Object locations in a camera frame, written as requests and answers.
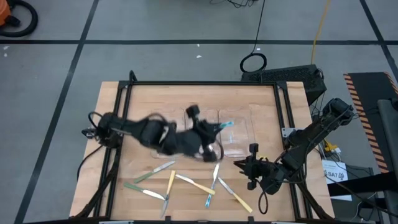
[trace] yellow-handled tool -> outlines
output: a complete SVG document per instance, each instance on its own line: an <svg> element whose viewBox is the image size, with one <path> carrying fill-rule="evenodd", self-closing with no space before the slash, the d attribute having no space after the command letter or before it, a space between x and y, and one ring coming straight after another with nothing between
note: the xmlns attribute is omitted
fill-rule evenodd
<svg viewBox="0 0 398 224"><path fill-rule="evenodd" d="M191 184L197 186L198 188L204 190L205 192L207 192L207 193L209 193L209 194L214 195L214 194L216 193L214 190L211 190L210 188L207 188L207 187L205 187L205 186L202 186L202 185L200 185L200 184L195 183L193 180L189 179L188 177L184 177L184 176L182 176L182 175L180 175L180 174L176 174L175 176L178 177L179 179L185 180L185 181L187 181L188 183L191 183Z"/></svg>
<svg viewBox="0 0 398 224"><path fill-rule="evenodd" d="M161 218L164 216L164 213L166 212L167 205L169 204L169 194L170 194L170 190L172 188L174 176L175 176L175 170L172 170L172 173L170 174L169 185L167 186L166 199L164 200L162 214L160 215Z"/></svg>
<svg viewBox="0 0 398 224"><path fill-rule="evenodd" d="M250 207L246 202L244 202L243 199L241 199L236 193L234 193L234 192L232 191L232 189L230 189L230 187L228 187L228 185L226 185L226 183L225 183L221 178L218 178L218 180L220 181L220 183L225 187L225 189L226 189L231 195L234 195L234 197L243 205L243 207L244 207L249 213L253 212L253 209L251 209L251 207Z"/></svg>

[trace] gray floor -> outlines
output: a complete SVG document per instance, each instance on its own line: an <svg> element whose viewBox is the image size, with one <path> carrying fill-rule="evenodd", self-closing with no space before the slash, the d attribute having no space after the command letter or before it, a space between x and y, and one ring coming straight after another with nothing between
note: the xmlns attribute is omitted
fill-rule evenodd
<svg viewBox="0 0 398 224"><path fill-rule="evenodd" d="M79 40L93 0L30 0L38 11L37 30L21 40ZM366 1L385 40L398 40L395 0ZM313 40L326 0L268 0L261 40ZM253 40L261 1L235 9L227 2L99 0L88 40ZM28 17L21 9L16 14ZM333 0L320 40L377 40L357 0ZM0 44L0 217L12 223L49 128L78 42L74 44ZM87 112L94 109L102 81L125 80L133 69L139 80L239 80L240 60L252 44L154 44L83 46L52 142L24 221L68 217L76 169L86 139ZM311 45L258 45L267 68L310 63ZM394 58L398 46L389 45ZM392 70L380 45L318 45L315 63L325 74L324 102L352 100L344 73ZM258 62L248 62L247 69ZM378 172L358 120L331 133L343 160Z"/></svg>

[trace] orange vacuum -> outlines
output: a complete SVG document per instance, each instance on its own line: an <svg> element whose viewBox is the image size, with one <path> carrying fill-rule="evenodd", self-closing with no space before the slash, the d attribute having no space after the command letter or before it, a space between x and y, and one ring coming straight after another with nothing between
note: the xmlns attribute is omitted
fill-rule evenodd
<svg viewBox="0 0 398 224"><path fill-rule="evenodd" d="M32 20L30 24L24 29L16 32L8 32L3 29L6 26L19 27L21 22L16 17L12 16L11 10L15 6L22 6L29 10L32 14ZM5 37L22 37L32 33L38 22L38 16L36 10L27 2L21 0L0 0L0 36Z"/></svg>

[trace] wooden table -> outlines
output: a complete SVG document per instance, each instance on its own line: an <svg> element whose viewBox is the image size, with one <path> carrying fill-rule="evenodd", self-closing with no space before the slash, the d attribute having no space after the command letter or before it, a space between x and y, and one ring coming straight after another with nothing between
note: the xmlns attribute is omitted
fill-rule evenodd
<svg viewBox="0 0 398 224"><path fill-rule="evenodd" d="M95 111L103 114L113 110L117 86L117 82L102 83ZM290 82L287 83L287 86L295 125L297 128L304 128L311 123L311 117L303 85L298 82ZM122 96L121 100L120 116L124 97ZM284 121L288 126L281 91L280 97ZM225 121L229 119L241 121L237 122L239 123L237 125L245 126L246 131L236 133L234 138L241 140L241 143L246 145L246 149L248 149L249 143L255 141L259 144L259 155L266 156L270 160L274 160L282 152L279 122L271 86L138 85L132 89L127 118L141 119L156 111L162 113L167 119L176 120L178 128L184 129L184 126L190 125L184 111L192 104L198 104L201 109L201 118L206 118L209 121L215 120L217 117L220 121L224 121L223 119ZM97 147L97 142L89 140L85 156ZM104 150L89 158L81 168L70 215L77 214L98 188L103 157ZM247 190L248 179L239 173L239 168L233 165L234 160L236 159L231 157L224 158L220 165L219 176L252 207L252 213L248 213L220 183L216 185L216 195L211 200L210 208L205 208L208 196L206 192L183 180L175 179L165 215L170 215L172 220L246 221L248 216L253 216L255 221L294 221L289 185L282 184L276 194L268 195L268 213L262 215L257 208L261 188L258 186L253 191ZM123 183L133 183L136 177L165 162L167 159L157 157L153 150L141 146L137 140L130 136L124 137L112 220L164 220L164 217L160 218L163 201L127 189L123 187ZM325 211L334 217L318 152L312 151L308 155L307 165L309 191ZM170 170L174 169L178 174L186 175L194 179L195 182L210 187L214 166L215 164L196 162L180 156L176 158L174 165L142 181L138 186L165 195ZM302 197L299 190L297 193L301 216L304 217ZM105 213L104 205L107 198L108 191L106 190L100 215Z"/></svg>

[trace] black floor line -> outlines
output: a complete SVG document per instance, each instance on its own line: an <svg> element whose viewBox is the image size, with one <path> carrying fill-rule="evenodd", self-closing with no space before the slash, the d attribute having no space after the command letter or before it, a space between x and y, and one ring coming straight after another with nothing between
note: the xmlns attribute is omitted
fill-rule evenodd
<svg viewBox="0 0 398 224"><path fill-rule="evenodd" d="M37 181L39 180L40 173L41 173L43 165L44 165L44 160L45 160L45 158L47 156L47 153L49 151L50 143L51 143L51 140L53 138L53 135L54 135L54 132L55 132L55 128L57 127L57 123L58 123L58 120L59 120L60 115L61 115L61 110L63 108L63 104L64 104L65 99L67 97L68 90L69 90L70 84L72 82L72 78L73 78L73 75L75 73L75 69L76 69L76 66L78 64L81 51L83 50L84 40L87 37L88 30L90 28L91 22L93 21L93 17L94 17L94 13L95 13L97 5L98 5L98 1L99 0L94 0L93 1L93 5L91 6L90 13L88 14L88 18L87 18L85 27L83 29L83 33L81 34L80 41L79 41L79 44L78 44L78 46L76 48L75 55L73 56L73 59L72 59L72 62L71 62L71 65L70 65L70 68L69 68L69 71L68 71L68 75L67 75L67 77L65 79L65 82L63 83L61 94L60 94L60 96L58 98L58 102L57 102L57 105L55 107L55 111L54 111L54 114L52 116L52 119L51 119L51 122L50 122L50 126L49 126L49 128L47 130L47 134L45 135L42 148L40 149L39 157L37 158L33 173L32 173L32 175L30 177L30 180L29 180L28 186L26 188L24 197L22 198L21 205L19 206L18 213L17 213L16 219L14 221L14 224L23 223L23 221L25 219L26 212L27 212L27 210L29 208L30 201L32 199L34 190L35 190L36 185L37 185Z"/></svg>
<svg viewBox="0 0 398 224"><path fill-rule="evenodd" d="M0 40L0 44L79 44L80 40ZM255 40L84 40L98 45L160 45L160 44L254 44ZM313 40L258 40L257 44L312 45ZM380 45L378 40L318 40L317 45ZM389 41L398 45L398 40Z"/></svg>
<svg viewBox="0 0 398 224"><path fill-rule="evenodd" d="M394 74L394 76L396 77L396 80L398 80L398 68L397 65L394 61L394 58L391 56L390 50L387 47L387 42L384 41L383 36L381 35L381 32L376 24L376 21L374 20L372 13L368 7L368 5L366 4L365 0L359 0L361 2L361 5L363 7L363 10L365 11L366 17L369 20L369 23L371 24L371 27L373 29L374 34L377 37L377 40L380 42L380 46L381 49L384 53L384 56L386 56L387 62L391 68L392 73ZM396 43L397 41L389 41L389 43L392 45L393 43Z"/></svg>

